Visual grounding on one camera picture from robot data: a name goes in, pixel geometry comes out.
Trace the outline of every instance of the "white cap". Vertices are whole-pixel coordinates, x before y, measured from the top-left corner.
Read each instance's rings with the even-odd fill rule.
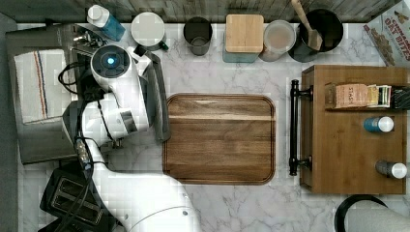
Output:
[[[391,117],[383,117],[379,120],[378,126],[382,132],[389,132],[395,126],[395,122],[393,122]]]
[[[407,175],[407,167],[403,163],[396,163],[392,167],[392,174],[394,177],[401,179]]]
[[[87,21],[97,27],[104,27],[109,18],[109,11],[99,5],[88,9]]]
[[[93,19],[97,20],[99,19],[103,14],[103,11],[100,6],[94,5],[88,10],[88,16]]]

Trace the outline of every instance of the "cardboard box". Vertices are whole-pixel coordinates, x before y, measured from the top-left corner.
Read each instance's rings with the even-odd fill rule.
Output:
[[[410,0],[397,3],[364,27],[387,66],[410,68]]]

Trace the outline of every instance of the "striped towel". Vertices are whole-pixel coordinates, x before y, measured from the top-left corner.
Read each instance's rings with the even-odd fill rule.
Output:
[[[60,120],[71,94],[58,82],[66,67],[64,50],[41,50],[15,56],[23,124]]]

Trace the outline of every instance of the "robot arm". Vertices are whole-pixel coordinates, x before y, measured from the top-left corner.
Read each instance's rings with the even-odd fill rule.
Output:
[[[148,129],[149,124],[129,53],[118,46],[102,47],[94,54],[91,66],[93,76],[109,93],[81,107],[81,113],[72,117],[71,127],[66,127],[71,131],[75,128],[75,134],[85,141],[100,200],[127,232],[199,232],[197,214],[178,181],[159,173],[118,173],[106,167],[99,147]],[[76,108],[72,103],[68,110]]]

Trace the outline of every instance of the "wooden lid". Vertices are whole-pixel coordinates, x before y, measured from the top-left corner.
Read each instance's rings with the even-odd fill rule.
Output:
[[[227,52],[261,52],[263,49],[263,16],[229,14],[226,17]]]

